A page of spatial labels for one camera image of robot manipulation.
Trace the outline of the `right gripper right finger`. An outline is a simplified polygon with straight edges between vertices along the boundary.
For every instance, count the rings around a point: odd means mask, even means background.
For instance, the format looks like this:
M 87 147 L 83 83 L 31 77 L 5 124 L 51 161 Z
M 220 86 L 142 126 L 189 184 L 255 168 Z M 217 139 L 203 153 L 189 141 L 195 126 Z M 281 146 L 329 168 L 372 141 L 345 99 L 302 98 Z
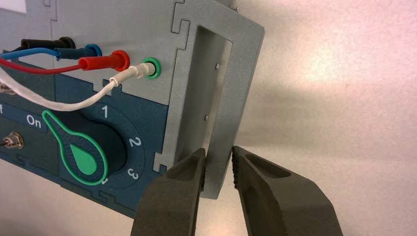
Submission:
M 232 149 L 234 185 L 250 236 L 341 236 L 318 185 L 241 147 Z

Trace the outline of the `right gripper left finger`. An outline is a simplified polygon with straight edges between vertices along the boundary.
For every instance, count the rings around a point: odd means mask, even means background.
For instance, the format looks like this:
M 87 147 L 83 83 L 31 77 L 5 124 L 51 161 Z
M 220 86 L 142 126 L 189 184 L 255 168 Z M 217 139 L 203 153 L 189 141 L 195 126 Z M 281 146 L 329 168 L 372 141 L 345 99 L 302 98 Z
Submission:
M 200 193 L 205 184 L 204 148 L 199 148 L 145 189 L 137 207 L 131 235 L 193 236 Z

